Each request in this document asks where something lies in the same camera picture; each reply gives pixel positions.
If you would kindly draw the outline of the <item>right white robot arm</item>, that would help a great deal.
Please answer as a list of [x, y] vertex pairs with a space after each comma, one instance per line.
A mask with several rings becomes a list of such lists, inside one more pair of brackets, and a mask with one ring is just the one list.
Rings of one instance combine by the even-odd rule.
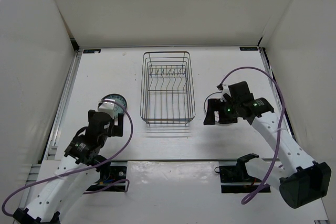
[[218, 85], [220, 98], [208, 99], [204, 125], [235, 124], [246, 120], [272, 148], [282, 167], [271, 167], [259, 155], [251, 153], [237, 159], [233, 177], [242, 182], [252, 178], [261, 186], [278, 190], [285, 203], [297, 209], [327, 195], [331, 168], [316, 162], [281, 127], [280, 116], [265, 98], [256, 99], [247, 82], [239, 82], [225, 88]]

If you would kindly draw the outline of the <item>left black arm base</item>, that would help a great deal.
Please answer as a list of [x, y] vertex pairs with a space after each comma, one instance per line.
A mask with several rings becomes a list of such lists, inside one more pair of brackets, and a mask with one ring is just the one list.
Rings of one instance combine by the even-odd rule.
[[128, 162], [112, 162], [110, 164], [110, 174], [105, 180], [93, 183], [84, 194], [97, 192], [125, 192], [128, 186], [127, 178]]

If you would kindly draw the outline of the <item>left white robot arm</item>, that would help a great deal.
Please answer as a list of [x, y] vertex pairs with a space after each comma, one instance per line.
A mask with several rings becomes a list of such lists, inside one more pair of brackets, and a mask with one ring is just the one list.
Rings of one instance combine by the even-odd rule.
[[89, 110], [88, 125], [79, 129], [65, 149], [54, 176], [29, 184], [44, 184], [34, 200], [11, 215], [17, 223], [60, 223], [71, 206], [95, 182], [110, 177], [111, 161], [101, 156], [106, 140], [123, 136], [126, 111], [113, 115], [112, 109]]

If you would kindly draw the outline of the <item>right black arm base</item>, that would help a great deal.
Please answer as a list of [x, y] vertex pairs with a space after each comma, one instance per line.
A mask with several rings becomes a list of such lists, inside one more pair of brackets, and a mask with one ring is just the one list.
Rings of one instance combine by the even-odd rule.
[[233, 162], [219, 162], [214, 172], [220, 177], [222, 194], [248, 194], [252, 193], [260, 185], [261, 180], [251, 177], [243, 171], [243, 165], [253, 158], [259, 157], [256, 154], [247, 154]]

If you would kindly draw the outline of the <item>teal patterned plate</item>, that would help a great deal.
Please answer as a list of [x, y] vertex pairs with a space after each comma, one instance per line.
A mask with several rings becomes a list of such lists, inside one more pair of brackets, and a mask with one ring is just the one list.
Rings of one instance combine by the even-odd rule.
[[[105, 95], [102, 98], [102, 100], [115, 100], [118, 104], [122, 105], [125, 109], [127, 109], [127, 101], [120, 94], [117, 94], [117, 93], [108, 94], [108, 95]], [[116, 114], [123, 113], [123, 110], [119, 106], [114, 105], [114, 112]]]

